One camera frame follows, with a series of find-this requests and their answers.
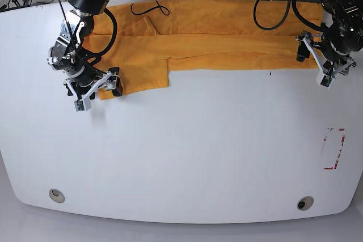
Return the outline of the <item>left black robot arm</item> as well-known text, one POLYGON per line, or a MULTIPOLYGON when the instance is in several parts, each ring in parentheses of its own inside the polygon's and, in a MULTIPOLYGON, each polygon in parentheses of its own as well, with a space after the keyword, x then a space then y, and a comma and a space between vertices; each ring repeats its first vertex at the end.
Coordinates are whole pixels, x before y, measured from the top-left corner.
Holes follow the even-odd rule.
POLYGON ((297 37, 299 47, 303 48, 297 60, 303 62, 313 55, 322 75, 320 84, 327 86, 336 74, 347 75, 349 68, 355 66, 350 53, 362 49, 362 0, 320 0, 320 3, 332 16, 329 27, 324 23, 318 26, 302 17, 297 0, 292 0, 292 8, 303 24, 321 34, 320 42, 315 42, 310 32, 297 37))

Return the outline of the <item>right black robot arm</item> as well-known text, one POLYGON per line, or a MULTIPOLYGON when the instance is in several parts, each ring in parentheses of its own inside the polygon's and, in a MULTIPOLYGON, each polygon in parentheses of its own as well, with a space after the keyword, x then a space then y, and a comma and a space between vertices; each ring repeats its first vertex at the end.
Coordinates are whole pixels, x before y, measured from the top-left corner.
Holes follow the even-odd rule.
POLYGON ((64 85, 67 94, 75 100, 76 107, 86 109, 86 102, 95 98, 100 89, 111 91, 119 97, 123 94, 118 67, 102 71, 95 66, 112 48, 117 35, 117 21, 107 9, 109 0, 68 0, 72 10, 64 14, 61 32, 54 47, 50 49, 48 63, 61 70, 67 78, 64 85), (94 16, 105 13, 112 22, 111 39, 99 52, 91 52, 82 44, 94 29, 94 16))

